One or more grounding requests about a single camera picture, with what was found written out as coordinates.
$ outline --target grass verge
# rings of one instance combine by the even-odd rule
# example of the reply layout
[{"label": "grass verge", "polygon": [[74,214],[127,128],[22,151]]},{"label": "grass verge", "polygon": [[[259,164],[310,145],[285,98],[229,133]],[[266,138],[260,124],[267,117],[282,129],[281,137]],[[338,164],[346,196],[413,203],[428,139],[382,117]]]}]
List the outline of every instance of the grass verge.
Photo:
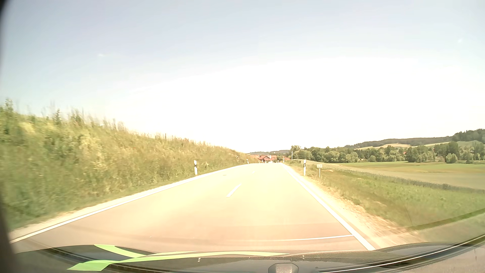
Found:
[{"label": "grass verge", "polygon": [[[302,173],[303,166],[289,164]],[[375,174],[322,169],[307,165],[307,176],[367,212],[411,229],[441,225],[477,215],[485,208],[484,190],[452,187]]]}]

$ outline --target car hood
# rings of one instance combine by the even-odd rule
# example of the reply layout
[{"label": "car hood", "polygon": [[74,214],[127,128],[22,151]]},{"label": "car hood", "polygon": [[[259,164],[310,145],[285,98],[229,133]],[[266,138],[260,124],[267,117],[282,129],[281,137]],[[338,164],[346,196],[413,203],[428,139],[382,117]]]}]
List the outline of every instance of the car hood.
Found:
[{"label": "car hood", "polygon": [[373,251],[179,251],[154,253],[114,245],[55,247],[16,254],[22,272],[326,273],[382,272],[434,262],[476,242],[413,243]]}]

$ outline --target signpost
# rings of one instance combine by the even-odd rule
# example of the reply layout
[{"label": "signpost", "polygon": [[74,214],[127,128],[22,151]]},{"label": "signpost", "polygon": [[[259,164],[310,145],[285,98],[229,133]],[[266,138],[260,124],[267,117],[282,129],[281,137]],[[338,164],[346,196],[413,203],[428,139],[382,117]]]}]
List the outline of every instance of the signpost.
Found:
[{"label": "signpost", "polygon": [[323,164],[317,164],[317,168],[318,168],[318,177],[320,177],[320,170],[322,169],[323,167]]}]

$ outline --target white road edge line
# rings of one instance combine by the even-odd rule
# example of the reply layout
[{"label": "white road edge line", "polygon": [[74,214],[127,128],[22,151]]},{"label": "white road edge line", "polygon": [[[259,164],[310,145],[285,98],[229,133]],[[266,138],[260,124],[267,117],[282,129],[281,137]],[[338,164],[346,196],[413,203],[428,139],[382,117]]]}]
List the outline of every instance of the white road edge line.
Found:
[{"label": "white road edge line", "polygon": [[146,196],[149,196],[149,195],[152,195],[152,194],[155,194],[155,193],[158,193],[158,192],[161,192],[161,191],[164,191],[166,189],[169,189],[169,188],[173,188],[173,187],[176,187],[176,186],[179,186],[179,185],[182,185],[182,184],[185,184],[187,182],[190,182],[190,181],[193,181],[193,180],[197,180],[199,178],[202,178],[202,177],[205,177],[205,176],[208,176],[208,175],[211,175],[211,174],[215,174],[215,173],[218,173],[218,172],[221,172],[221,171],[226,171],[226,170],[229,170],[229,169],[232,169],[232,168],[236,168],[236,167],[240,167],[242,165],[237,165],[237,166],[233,166],[233,167],[229,167],[229,168],[226,168],[226,169],[223,169],[223,170],[218,170],[218,171],[213,171],[213,172],[209,172],[209,173],[205,173],[205,174],[201,174],[201,175],[198,175],[198,176],[195,176],[195,177],[191,177],[191,178],[188,178],[188,179],[185,179],[185,180],[181,180],[181,181],[178,181],[178,182],[175,182],[175,183],[171,183],[171,184],[168,184],[168,185],[164,185],[164,186],[161,186],[160,189],[154,191],[154,192],[150,192],[150,193],[147,193],[147,194],[144,194],[142,196],[139,196],[139,197],[136,197],[136,198],[133,198],[133,199],[130,199],[130,200],[127,200],[127,201],[124,201],[124,202],[121,202],[121,203],[118,203],[118,204],[114,204],[114,205],[111,205],[109,207],[106,207],[106,208],[103,208],[103,209],[99,209],[97,211],[93,211],[93,212],[90,212],[88,214],[84,214],[84,215],[81,215],[81,216],[78,216],[76,218],[73,218],[73,219],[70,219],[70,220],[67,220],[67,221],[64,221],[64,222],[61,222],[59,224],[55,224],[55,225],[52,225],[50,227],[46,227],[46,228],[43,228],[41,230],[38,230],[38,231],[34,231],[32,233],[29,233],[29,234],[26,234],[26,235],[23,235],[23,236],[20,236],[18,238],[15,238],[13,240],[10,241],[10,243],[15,243],[15,242],[18,242],[20,240],[23,240],[23,239],[27,239],[29,237],[32,237],[34,235],[37,235],[37,234],[40,234],[40,233],[43,233],[43,232],[46,232],[48,230],[51,230],[51,229],[54,229],[56,227],[60,227],[62,225],[65,225],[65,224],[69,224],[69,223],[72,223],[74,221],[77,221],[77,220],[80,220],[82,218],[86,218],[88,216],[91,216],[91,215],[94,215],[94,214],[97,214],[99,212],[102,212],[102,211],[105,211],[105,210],[108,210],[110,208],[114,208],[114,207],[117,207],[119,205],[123,205],[123,204],[126,204],[126,203],[129,203],[131,201],[135,201],[135,200],[138,200],[140,198],[143,198],[143,197],[146,197]]},{"label": "white road edge line", "polygon": [[283,242],[283,241],[305,241],[305,240],[322,240],[322,239],[332,239],[332,238],[342,238],[342,237],[353,237],[354,235],[340,235],[340,236],[330,236],[330,237],[319,237],[319,238],[305,238],[305,239],[282,239],[282,240],[244,240],[251,242]]},{"label": "white road edge line", "polygon": [[308,191],[315,200],[317,200],[330,214],[337,219],[349,232],[352,234],[367,250],[375,250],[375,247],[373,247],[367,240],[362,237],[353,227],[351,227],[340,215],[338,215],[332,208],[330,208],[322,199],[320,199],[314,192],[312,192],[303,182],[300,181],[296,176],[294,176],[290,170],[287,168],[290,168],[286,165],[283,165],[285,170],[305,189]]},{"label": "white road edge line", "polygon": [[226,197],[231,197],[231,195],[232,195],[232,194],[233,194],[233,193],[234,193],[234,192],[235,192],[235,191],[236,191],[236,190],[237,190],[237,189],[238,189],[240,186],[241,186],[241,184],[239,184],[239,185],[235,186],[235,187],[232,189],[232,191],[230,191],[230,192],[229,192],[229,193],[226,195]]}]

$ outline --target tall grass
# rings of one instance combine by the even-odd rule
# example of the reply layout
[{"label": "tall grass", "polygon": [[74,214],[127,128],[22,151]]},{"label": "tall grass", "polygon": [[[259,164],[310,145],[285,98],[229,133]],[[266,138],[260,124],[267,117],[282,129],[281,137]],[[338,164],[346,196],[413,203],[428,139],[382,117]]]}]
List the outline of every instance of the tall grass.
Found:
[{"label": "tall grass", "polygon": [[[302,173],[299,162],[290,166]],[[349,170],[323,169],[319,177],[318,169],[308,164],[307,176],[367,212],[402,227],[427,228],[485,213],[483,190]]]},{"label": "tall grass", "polygon": [[246,164],[245,154],[189,139],[149,136],[73,112],[62,118],[0,106],[0,195],[10,228]]}]

